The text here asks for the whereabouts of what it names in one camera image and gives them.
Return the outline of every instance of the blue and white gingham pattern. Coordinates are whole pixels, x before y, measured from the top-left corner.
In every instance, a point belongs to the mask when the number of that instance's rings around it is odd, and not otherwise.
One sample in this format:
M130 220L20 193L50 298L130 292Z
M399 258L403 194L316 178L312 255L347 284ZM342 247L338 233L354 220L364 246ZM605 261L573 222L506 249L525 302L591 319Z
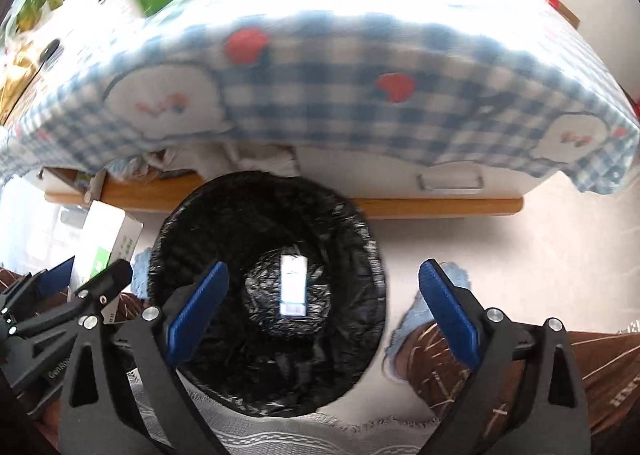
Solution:
M270 40L252 67L234 65L223 49L247 27ZM177 0L120 28L108 49L0 142L2 179L39 165L94 172L123 156L224 138L427 166L473 161L536 178L562 170L578 190L607 194L638 147L638 124L619 86L540 0ZM210 72L230 130L149 139L106 109L110 85L164 62ZM401 103L376 88L381 74L393 72L415 81ZM573 164L531 156L554 120L577 113L603 120L610 137Z

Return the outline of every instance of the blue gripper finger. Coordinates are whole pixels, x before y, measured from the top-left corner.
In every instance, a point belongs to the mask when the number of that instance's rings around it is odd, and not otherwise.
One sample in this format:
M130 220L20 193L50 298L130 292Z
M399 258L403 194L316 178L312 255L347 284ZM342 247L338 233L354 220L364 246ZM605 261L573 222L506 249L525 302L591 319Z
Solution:
M427 260L418 272L420 293L429 306L454 357L474 370L480 365L479 333L458 302L454 287L435 260Z
M219 261L191 294L166 336L164 359L171 367L189 361L229 289L229 271Z

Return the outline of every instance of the tablecloth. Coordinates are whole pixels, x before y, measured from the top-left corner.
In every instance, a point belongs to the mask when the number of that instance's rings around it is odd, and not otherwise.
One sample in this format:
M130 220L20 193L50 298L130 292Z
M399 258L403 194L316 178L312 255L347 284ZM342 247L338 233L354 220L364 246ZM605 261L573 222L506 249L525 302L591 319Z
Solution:
M97 9L100 30L82 30L95 42L75 68L54 64L0 140L0 179L250 140L562 170L607 194L638 147L622 90L542 0L175 0L145 20Z

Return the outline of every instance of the person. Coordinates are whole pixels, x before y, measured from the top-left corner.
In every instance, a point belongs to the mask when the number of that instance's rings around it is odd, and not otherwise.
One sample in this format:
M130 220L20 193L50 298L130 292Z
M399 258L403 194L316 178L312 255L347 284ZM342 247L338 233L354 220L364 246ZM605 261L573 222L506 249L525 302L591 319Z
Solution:
M453 284L470 289L467 273L453 263L442 264ZM0 289L16 275L0 270ZM145 306L127 295L120 301L121 319L133 319ZM626 333L597 334L570 332L578 367L586 391L594 455L636 453L640 428L640 334L639 323ZM514 361L493 414L487 419L481 443L489 446L504 432L522 377L524 363ZM383 370L388 377L405 381L442 419L460 395L469 370L456 361L433 320L431 310L418 292L411 308L386 348ZM164 440L152 407L143 391L143 383L129 374L132 390L151 435ZM354 455L393 450L398 455L413 455L427 441L438 422L405 424L392 419L354 426L322 414L281 419L247 417L230 411L184 382L207 424L215 430L223 445L233 454L250 455L276 447L283 454L350 453ZM53 403L36 422L37 428L53 444L58 443L60 403Z

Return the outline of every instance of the black plastic liner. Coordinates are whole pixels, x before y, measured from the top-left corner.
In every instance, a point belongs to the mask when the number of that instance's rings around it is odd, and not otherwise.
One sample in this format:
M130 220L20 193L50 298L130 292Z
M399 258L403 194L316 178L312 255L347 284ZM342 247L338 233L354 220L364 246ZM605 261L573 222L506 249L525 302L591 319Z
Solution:
M281 254L307 257L307 316L279 314ZM303 178L240 172L194 191L154 245L154 305L212 260L229 292L194 358L179 370L235 411L295 417L344 395L376 354L385 275L359 209Z

